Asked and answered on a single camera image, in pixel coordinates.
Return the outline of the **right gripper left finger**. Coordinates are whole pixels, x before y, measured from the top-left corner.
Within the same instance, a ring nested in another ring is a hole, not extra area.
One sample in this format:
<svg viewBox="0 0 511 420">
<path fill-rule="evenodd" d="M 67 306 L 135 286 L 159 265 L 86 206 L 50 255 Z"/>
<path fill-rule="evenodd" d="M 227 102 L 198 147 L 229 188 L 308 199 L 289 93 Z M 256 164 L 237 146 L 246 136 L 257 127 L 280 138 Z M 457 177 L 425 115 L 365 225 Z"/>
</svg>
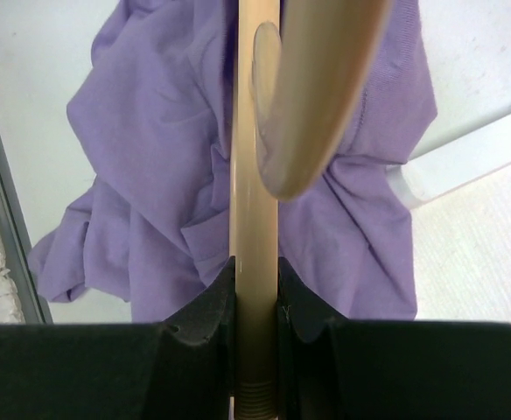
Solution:
<svg viewBox="0 0 511 420">
<path fill-rule="evenodd" d="M 226 419 L 235 265 L 167 320 L 0 325 L 0 419 Z"/>
</svg>

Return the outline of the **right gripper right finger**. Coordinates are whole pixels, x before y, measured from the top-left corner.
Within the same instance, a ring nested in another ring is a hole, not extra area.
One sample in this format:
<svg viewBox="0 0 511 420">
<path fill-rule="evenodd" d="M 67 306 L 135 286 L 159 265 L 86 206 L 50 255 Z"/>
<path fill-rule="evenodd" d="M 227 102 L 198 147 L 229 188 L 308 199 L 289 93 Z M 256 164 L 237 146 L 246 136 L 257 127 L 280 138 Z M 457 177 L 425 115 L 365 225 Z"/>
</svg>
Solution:
<svg viewBox="0 0 511 420">
<path fill-rule="evenodd" d="M 351 320 L 279 262 L 282 419 L 511 419 L 511 324 Z"/>
</svg>

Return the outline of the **purple t shirt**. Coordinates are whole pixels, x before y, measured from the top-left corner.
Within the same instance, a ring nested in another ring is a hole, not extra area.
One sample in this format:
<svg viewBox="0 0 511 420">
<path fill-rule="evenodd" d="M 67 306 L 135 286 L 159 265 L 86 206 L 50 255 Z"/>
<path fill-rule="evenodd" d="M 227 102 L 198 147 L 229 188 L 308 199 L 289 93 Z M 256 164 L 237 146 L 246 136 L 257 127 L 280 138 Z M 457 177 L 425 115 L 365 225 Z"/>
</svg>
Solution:
<svg viewBox="0 0 511 420">
<path fill-rule="evenodd" d="M 235 1 L 121 1 L 101 28 L 67 106 L 96 177 L 30 253 L 43 298 L 97 289 L 154 322 L 218 276 L 237 11 Z M 350 319 L 417 314 L 411 217 L 386 170 L 406 162 L 436 114 L 419 5 L 398 1 L 337 152 L 279 207 L 280 255 Z"/>
</svg>

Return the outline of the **wooden hanger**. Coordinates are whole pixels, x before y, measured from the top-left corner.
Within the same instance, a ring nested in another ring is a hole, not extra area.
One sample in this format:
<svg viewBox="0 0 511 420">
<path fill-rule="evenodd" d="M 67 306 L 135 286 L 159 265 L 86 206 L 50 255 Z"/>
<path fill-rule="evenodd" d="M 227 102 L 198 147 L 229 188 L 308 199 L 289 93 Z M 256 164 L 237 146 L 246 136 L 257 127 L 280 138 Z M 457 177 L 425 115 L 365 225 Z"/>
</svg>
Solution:
<svg viewBox="0 0 511 420">
<path fill-rule="evenodd" d="M 337 150 L 391 6 L 238 4 L 229 222 L 238 419 L 277 417 L 278 204 L 307 190 Z"/>
</svg>

